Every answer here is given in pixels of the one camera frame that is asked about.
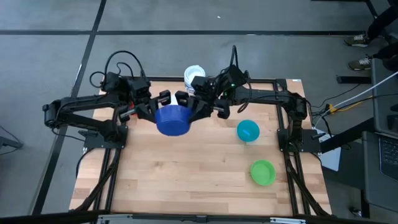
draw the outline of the sneaker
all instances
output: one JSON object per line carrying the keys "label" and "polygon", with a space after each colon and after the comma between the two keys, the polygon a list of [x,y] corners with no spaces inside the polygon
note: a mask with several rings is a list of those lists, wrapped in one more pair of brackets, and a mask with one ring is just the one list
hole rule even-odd
{"label": "sneaker", "polygon": [[365,55],[365,58],[348,63],[348,68],[354,71],[363,71],[371,69],[372,57]]}
{"label": "sneaker", "polygon": [[354,46],[354,47],[367,47],[369,45],[366,34],[345,38],[344,43],[347,46]]}

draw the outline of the wooden tabletop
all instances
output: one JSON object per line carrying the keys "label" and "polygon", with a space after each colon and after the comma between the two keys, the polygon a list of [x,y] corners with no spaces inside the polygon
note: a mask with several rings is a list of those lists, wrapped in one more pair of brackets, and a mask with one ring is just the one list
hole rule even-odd
{"label": "wooden tabletop", "polygon": [[[300,80],[287,80],[288,90],[304,96]],[[272,90],[271,84],[252,84]],[[183,82],[152,82],[153,95],[163,90],[184,91]],[[122,150],[111,210],[125,213],[176,213],[214,215],[292,215],[287,176],[279,151],[276,129],[278,117],[273,105],[251,103],[237,114],[231,107],[229,119],[210,118],[192,123],[189,133],[179,137],[160,134],[155,124],[132,119],[126,148]],[[112,117],[112,109],[100,109],[94,119]],[[238,123],[255,121],[259,138],[251,143],[239,140]],[[310,128],[310,120],[303,122]],[[331,213],[321,165],[309,153],[301,153],[305,183],[327,212]],[[82,160],[70,208],[76,208],[98,182],[104,149],[95,149]],[[251,165],[259,159],[270,161],[276,181],[267,187],[257,185],[250,176]],[[104,188],[100,208],[108,186]],[[299,211],[303,213],[296,186]]]}

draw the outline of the gray floor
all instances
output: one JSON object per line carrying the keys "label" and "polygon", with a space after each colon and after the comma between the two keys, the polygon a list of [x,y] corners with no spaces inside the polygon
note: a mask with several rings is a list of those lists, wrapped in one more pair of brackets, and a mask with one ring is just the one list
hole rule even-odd
{"label": "gray floor", "polygon": [[[0,0],[0,29],[91,30],[99,4],[94,0]],[[387,7],[385,3],[376,6],[378,12]],[[99,29],[365,30],[371,20],[369,9],[362,2],[117,0],[107,2]],[[20,151],[0,156],[0,217],[29,213],[54,140],[42,124],[41,107],[70,94],[87,40],[86,35],[0,35],[0,124],[25,143]],[[147,75],[181,77],[185,68],[194,64],[201,65],[207,74],[216,75],[227,66],[231,46],[236,45],[240,66],[249,70],[253,78],[302,79],[306,97],[313,105],[319,105],[323,99],[353,87],[337,84],[336,75],[369,75],[348,70],[346,63],[372,54],[384,44],[377,40],[366,49],[356,49],[344,46],[342,40],[343,37],[250,35],[97,36],[79,95],[98,92],[88,83],[88,75],[103,70],[109,54],[116,50],[134,52]],[[137,71],[130,58],[114,59],[119,60],[131,63]],[[330,102],[348,99],[368,87],[363,85]],[[369,118],[371,107],[371,102],[367,102],[350,112],[330,116],[332,132],[344,131]],[[68,134],[78,136],[76,129],[69,129]],[[45,213],[67,211],[81,149],[82,143],[65,140]],[[9,149],[2,148],[0,153],[6,150]],[[326,187],[333,213],[352,218],[347,208],[359,205],[359,190],[332,181],[326,181]],[[384,222],[392,223],[398,217],[376,207],[371,208],[371,213],[372,220]]]}

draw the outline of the black desk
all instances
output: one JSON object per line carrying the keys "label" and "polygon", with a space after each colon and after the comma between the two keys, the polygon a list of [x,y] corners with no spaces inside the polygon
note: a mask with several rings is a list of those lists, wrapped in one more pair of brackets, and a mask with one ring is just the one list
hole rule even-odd
{"label": "black desk", "polygon": [[[392,71],[385,69],[381,60],[372,60],[373,85],[391,74]],[[395,93],[398,93],[396,77],[392,77],[373,90],[374,96]],[[380,172],[378,136],[374,134],[384,133],[398,138],[398,133],[387,126],[387,115],[398,114],[390,110],[390,107],[397,103],[398,96],[373,99],[373,118],[321,142],[321,151],[325,153],[357,139],[363,139],[365,183],[364,189],[361,189],[363,217],[369,217],[369,203],[398,212],[398,181]]]}

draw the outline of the person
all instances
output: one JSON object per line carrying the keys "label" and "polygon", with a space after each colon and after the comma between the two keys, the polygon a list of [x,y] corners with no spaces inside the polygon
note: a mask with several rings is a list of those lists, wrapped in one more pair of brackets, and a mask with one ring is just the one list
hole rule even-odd
{"label": "person", "polygon": [[[394,20],[398,18],[398,0],[388,0],[390,8],[385,10],[374,22],[369,26],[368,31],[365,34],[356,35],[354,37],[348,37],[344,40],[347,46],[353,47],[367,47],[376,37],[378,37],[383,29],[390,25]],[[371,69],[372,58],[379,59],[397,59],[398,55],[398,42],[388,45],[382,48],[378,53],[374,55],[365,55],[357,61],[348,63],[348,67],[354,71],[363,71]]]}

